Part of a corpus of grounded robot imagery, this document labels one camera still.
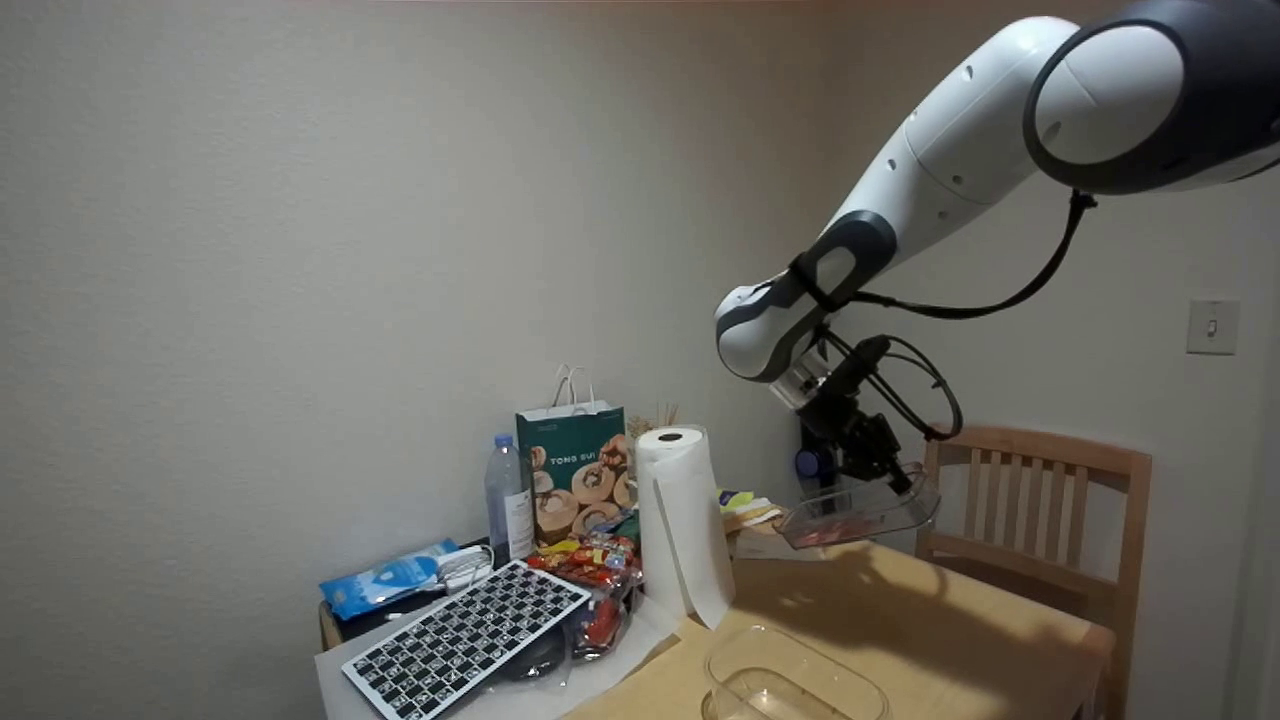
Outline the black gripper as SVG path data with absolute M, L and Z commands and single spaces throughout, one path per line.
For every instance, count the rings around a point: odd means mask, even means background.
M 911 477 L 901 463 L 901 440 L 885 416 L 859 407 L 859 386 L 875 375 L 887 339 L 871 336 L 845 345 L 823 336 L 816 345 L 822 375 L 809 380 L 809 399 L 802 402 L 802 424 L 842 452 L 837 467 L 851 481 L 885 481 L 897 497 L 911 491 Z

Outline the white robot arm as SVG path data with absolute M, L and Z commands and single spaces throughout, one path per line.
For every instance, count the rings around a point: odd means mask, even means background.
M 1280 0 L 1123 0 L 1074 24 L 1022 15 L 887 137 L 809 251 L 731 286 L 717 355 L 790 399 L 842 467 L 910 497 L 891 430 L 856 407 L 875 345 L 842 362 L 830 319 L 885 267 L 948 240 L 1045 172 L 1076 203 L 1238 185 L 1280 150 Z

